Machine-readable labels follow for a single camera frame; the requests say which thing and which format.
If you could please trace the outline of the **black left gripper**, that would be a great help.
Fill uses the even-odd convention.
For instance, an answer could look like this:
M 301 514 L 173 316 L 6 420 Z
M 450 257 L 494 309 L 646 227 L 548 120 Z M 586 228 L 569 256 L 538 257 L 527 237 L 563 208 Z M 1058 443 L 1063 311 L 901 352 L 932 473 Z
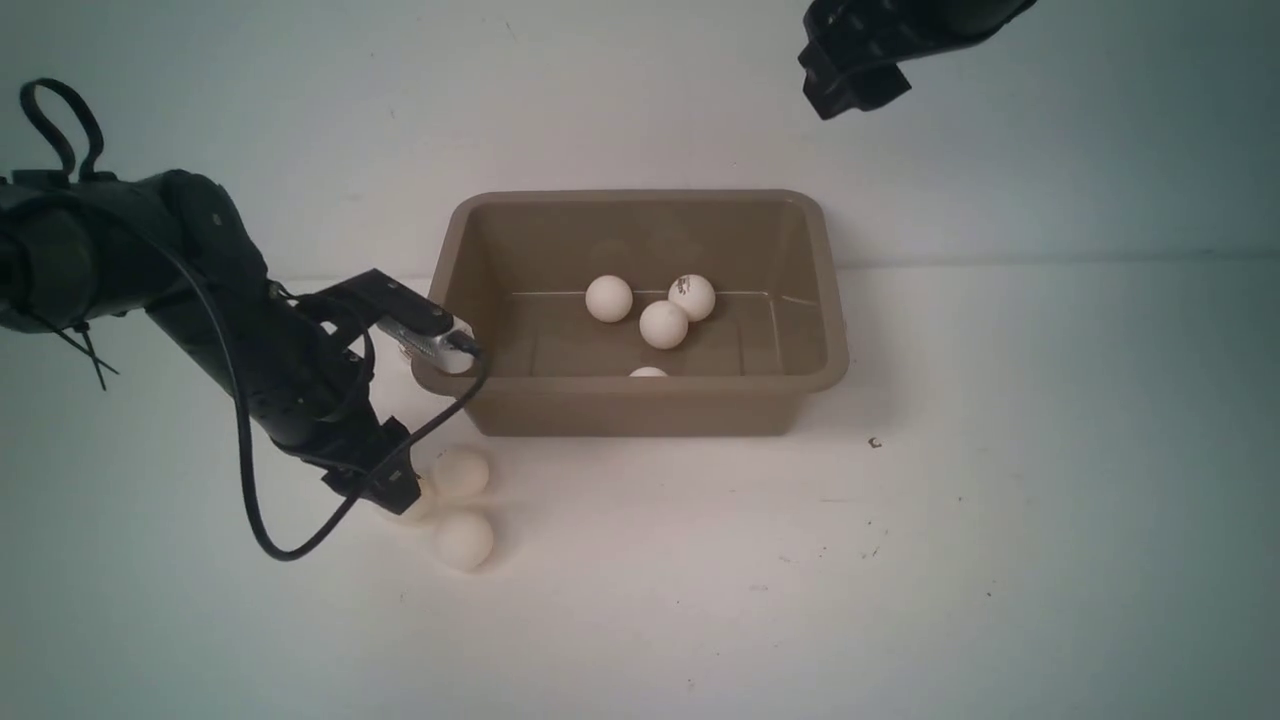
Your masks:
M 338 495 L 393 514 L 416 502 L 410 430 L 370 401 L 381 313 L 364 300 L 262 300 L 239 318 L 241 387 L 270 441 Z

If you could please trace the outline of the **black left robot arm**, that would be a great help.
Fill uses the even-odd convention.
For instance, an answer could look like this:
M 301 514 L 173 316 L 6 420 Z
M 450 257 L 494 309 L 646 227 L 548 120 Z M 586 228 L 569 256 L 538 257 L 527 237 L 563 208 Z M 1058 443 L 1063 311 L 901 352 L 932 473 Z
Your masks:
M 425 300 L 370 270 L 289 297 L 268 275 L 225 190 L 184 170 L 138 182 L 3 182 L 3 325 L 86 329 L 141 310 L 284 454 L 338 495 L 402 514 L 421 496 L 410 430 L 378 419 L 372 363 L 352 345 L 416 322 Z

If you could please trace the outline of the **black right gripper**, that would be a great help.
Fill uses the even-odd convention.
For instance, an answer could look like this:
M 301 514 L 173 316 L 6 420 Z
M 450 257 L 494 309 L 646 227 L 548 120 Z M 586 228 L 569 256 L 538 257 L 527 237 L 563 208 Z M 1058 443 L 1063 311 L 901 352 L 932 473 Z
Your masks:
M 813 1 L 797 61 L 822 120 L 874 111 L 911 87 L 901 64 L 986 42 L 1033 1 Z

